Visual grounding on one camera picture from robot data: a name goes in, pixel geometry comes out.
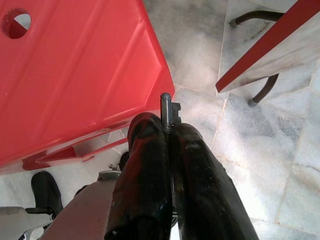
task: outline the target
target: chair leg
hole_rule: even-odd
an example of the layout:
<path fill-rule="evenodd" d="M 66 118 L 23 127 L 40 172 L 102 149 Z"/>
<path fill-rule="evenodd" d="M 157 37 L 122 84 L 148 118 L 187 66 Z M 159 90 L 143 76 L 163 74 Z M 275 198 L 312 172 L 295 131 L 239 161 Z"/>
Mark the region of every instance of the chair leg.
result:
<path fill-rule="evenodd" d="M 250 107 L 255 107 L 271 91 L 271 89 L 276 84 L 278 76 L 279 76 L 279 73 L 268 77 L 268 80 L 266 81 L 261 91 L 258 92 L 257 95 L 255 95 L 252 99 L 249 100 L 248 105 Z"/>
<path fill-rule="evenodd" d="M 284 13 L 282 12 L 276 12 L 276 11 L 250 11 L 247 12 L 241 16 L 238 16 L 237 18 L 232 19 L 229 24 L 231 27 L 236 27 L 239 24 L 250 20 L 250 19 L 264 19 L 264 20 L 269 20 L 269 21 L 278 21 Z"/>

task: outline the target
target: marble floor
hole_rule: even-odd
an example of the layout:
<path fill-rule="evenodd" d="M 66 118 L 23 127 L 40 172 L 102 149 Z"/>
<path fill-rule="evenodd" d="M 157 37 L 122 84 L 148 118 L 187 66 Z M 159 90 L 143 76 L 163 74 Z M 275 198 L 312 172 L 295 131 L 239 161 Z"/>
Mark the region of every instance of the marble floor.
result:
<path fill-rule="evenodd" d="M 320 240 L 320 61 L 283 72 L 272 92 L 257 107 L 249 107 L 248 99 L 264 80 L 228 93 L 215 90 L 227 0 L 144 2 L 171 71 L 182 121 L 200 131 L 233 179 L 259 238 Z M 286 8 L 282 1 L 279 8 Z M 241 52 L 247 46 L 234 47 Z M 99 141 L 113 142 L 127 131 Z M 85 163 L 47 168 L 63 205 L 94 182 L 98 172 L 116 165 L 127 149 L 123 144 Z M 30 180 L 36 172 L 0 176 L 0 206 L 34 206 Z M 179 239 L 177 227 L 171 239 Z"/>

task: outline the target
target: black metal chair leg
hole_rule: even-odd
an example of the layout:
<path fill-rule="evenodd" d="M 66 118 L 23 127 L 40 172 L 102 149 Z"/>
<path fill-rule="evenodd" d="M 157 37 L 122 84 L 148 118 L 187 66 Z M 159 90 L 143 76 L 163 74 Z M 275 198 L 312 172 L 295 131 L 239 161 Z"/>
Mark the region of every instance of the black metal chair leg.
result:
<path fill-rule="evenodd" d="M 250 11 L 247 12 L 241 16 L 238 16 L 235 19 L 232 19 L 229 24 L 231 27 L 236 27 L 239 24 L 250 20 L 250 19 L 264 19 L 264 20 L 269 20 L 269 21 L 278 21 L 284 13 L 282 12 L 276 12 L 276 11 Z"/>
<path fill-rule="evenodd" d="M 258 94 L 255 95 L 255 97 L 249 100 L 248 105 L 250 107 L 255 107 L 271 91 L 271 89 L 276 84 L 278 76 L 279 76 L 279 73 L 268 77 L 268 80 L 266 81 L 261 91 L 258 92 Z"/>

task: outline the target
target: circular hole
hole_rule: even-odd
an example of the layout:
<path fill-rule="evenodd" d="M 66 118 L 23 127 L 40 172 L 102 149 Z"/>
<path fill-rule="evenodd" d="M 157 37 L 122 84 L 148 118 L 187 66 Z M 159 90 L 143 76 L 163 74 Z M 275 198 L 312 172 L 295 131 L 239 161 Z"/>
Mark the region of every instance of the circular hole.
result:
<path fill-rule="evenodd" d="M 14 8 L 3 17 L 2 30 L 9 38 L 19 39 L 27 33 L 30 25 L 29 13 L 22 8 Z"/>

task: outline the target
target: red plastic chair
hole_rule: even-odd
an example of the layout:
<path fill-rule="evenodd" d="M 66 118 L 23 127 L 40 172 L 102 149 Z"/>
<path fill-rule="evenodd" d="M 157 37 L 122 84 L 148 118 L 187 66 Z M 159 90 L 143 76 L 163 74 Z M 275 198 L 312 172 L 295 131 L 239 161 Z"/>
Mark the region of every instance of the red plastic chair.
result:
<path fill-rule="evenodd" d="M 0 174 L 91 159 L 126 139 L 73 146 L 175 92 L 141 0 L 0 0 L 0 21 Z"/>

